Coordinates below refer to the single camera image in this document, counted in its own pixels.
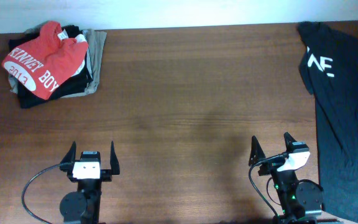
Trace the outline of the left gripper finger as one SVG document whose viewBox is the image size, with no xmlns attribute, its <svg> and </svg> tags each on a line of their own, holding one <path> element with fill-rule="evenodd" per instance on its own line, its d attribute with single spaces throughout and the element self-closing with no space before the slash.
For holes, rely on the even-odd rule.
<svg viewBox="0 0 358 224">
<path fill-rule="evenodd" d="M 65 154 L 65 156 L 63 157 L 60 163 L 63 164 L 63 163 L 73 162 L 75 160 L 75 156 L 76 156 L 76 142 L 73 141 L 69 151 Z"/>
<path fill-rule="evenodd" d="M 110 160 L 109 160 L 110 166 L 111 166 L 111 174 L 112 175 L 119 175 L 120 174 L 120 165 L 119 161 L 116 155 L 115 147 L 114 147 L 114 141 L 111 141 L 111 149 L 110 149 Z"/>
</svg>

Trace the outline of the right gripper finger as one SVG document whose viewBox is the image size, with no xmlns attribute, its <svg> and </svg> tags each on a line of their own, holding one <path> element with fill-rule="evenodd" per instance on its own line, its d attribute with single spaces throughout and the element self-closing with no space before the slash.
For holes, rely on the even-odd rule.
<svg viewBox="0 0 358 224">
<path fill-rule="evenodd" d="M 283 137 L 285 140 L 286 152 L 293 152 L 295 149 L 293 143 L 296 142 L 296 140 L 291 136 L 289 132 L 285 132 Z"/>
<path fill-rule="evenodd" d="M 249 157 L 249 166 L 253 166 L 256 163 L 265 159 L 265 154 L 260 146 L 260 143 L 256 136 L 252 136 L 251 139 L 251 150 Z"/>
</svg>

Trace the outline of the dark green t-shirt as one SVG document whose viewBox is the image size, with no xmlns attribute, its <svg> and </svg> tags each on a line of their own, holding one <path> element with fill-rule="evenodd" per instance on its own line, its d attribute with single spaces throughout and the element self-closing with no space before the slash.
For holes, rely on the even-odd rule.
<svg viewBox="0 0 358 224">
<path fill-rule="evenodd" d="M 358 38 L 322 22 L 301 22 L 299 65 L 315 98 L 324 211 L 358 223 Z"/>
</svg>

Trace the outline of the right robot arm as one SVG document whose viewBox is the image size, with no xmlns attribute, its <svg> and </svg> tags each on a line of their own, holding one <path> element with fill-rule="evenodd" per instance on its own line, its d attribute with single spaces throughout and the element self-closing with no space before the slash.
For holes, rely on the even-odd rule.
<svg viewBox="0 0 358 224">
<path fill-rule="evenodd" d="M 306 165 L 310 149 L 305 142 L 283 135 L 286 150 L 266 157 L 256 136 L 251 139 L 249 180 L 267 206 L 273 211 L 273 223 L 317 223 L 322 214 L 323 188 L 308 179 L 298 179 L 295 171 Z M 278 195 L 283 214 L 279 215 L 252 180 L 252 170 L 258 167 L 259 176 L 270 176 Z"/>
</svg>

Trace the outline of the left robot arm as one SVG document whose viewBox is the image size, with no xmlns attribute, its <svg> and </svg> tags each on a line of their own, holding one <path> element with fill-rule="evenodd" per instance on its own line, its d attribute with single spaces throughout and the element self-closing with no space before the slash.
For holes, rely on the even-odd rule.
<svg viewBox="0 0 358 224">
<path fill-rule="evenodd" d="M 60 170 L 68 179 L 77 184 L 74 192 L 66 194 L 60 202 L 60 213 L 64 223 L 98 224 L 102 195 L 102 183 L 112 181 L 120 174 L 119 161 L 114 144 L 111 144 L 110 168 L 101 167 L 101 154 L 98 151 L 83 151 L 76 156 L 76 143 L 63 157 Z"/>
</svg>

